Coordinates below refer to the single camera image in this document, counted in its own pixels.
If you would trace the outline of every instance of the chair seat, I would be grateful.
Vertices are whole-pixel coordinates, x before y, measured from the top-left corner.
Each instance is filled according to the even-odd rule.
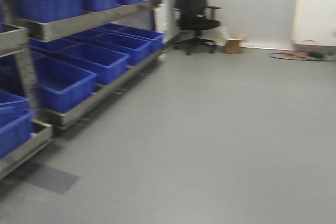
[[[191,24],[183,24],[181,26],[182,30],[192,30],[192,31],[203,31],[210,30],[220,26],[220,22],[217,20],[211,19],[203,19],[201,22],[191,23]]]

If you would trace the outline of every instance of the chair armrest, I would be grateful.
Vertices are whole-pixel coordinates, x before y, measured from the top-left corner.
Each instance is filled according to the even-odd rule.
[[[207,6],[211,10],[210,12],[210,19],[214,20],[215,19],[215,11],[218,9],[222,9],[221,7],[218,6]]]

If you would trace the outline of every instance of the metal shelf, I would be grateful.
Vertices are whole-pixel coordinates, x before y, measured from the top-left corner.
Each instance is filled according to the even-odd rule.
[[[48,119],[48,122],[53,126],[66,130],[70,126],[72,126],[77,120],[83,117],[86,113],[88,113],[91,109],[99,105],[104,99],[113,94],[115,90],[120,88],[123,84],[125,84],[128,80],[130,80],[137,73],[141,72],[146,66],[148,66],[153,61],[157,60],[157,58],[164,53],[164,50],[158,50],[153,54],[149,55],[146,59],[144,59],[138,65],[130,68],[124,75],[119,77],[117,80],[114,80],[112,83],[106,86],[100,86],[96,93],[94,93],[91,97],[84,100],[81,104],[71,109],[69,112],[62,114],[53,110],[45,109],[42,113],[43,116]]]
[[[0,180],[51,142],[50,137],[53,134],[52,126],[36,120],[33,120],[33,124],[34,136],[0,159]]]
[[[125,5],[96,13],[57,20],[50,23],[39,23],[32,20],[19,19],[18,24],[29,29],[31,38],[44,42],[69,36],[83,30],[101,26],[136,13],[158,7],[162,0],[142,1],[133,5]]]
[[[23,51],[28,43],[26,28],[4,25],[5,32],[0,33],[0,57]]]

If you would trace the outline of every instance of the chair backrest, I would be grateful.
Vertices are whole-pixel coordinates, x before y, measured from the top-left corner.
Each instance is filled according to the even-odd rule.
[[[206,0],[175,0],[174,8],[186,15],[203,14],[207,6]]]

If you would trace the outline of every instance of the shelf leg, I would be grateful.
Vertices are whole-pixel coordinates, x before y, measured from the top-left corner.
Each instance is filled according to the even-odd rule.
[[[28,49],[15,54],[16,67],[19,72],[25,96],[30,99],[32,109],[39,107],[38,81],[33,59]]]

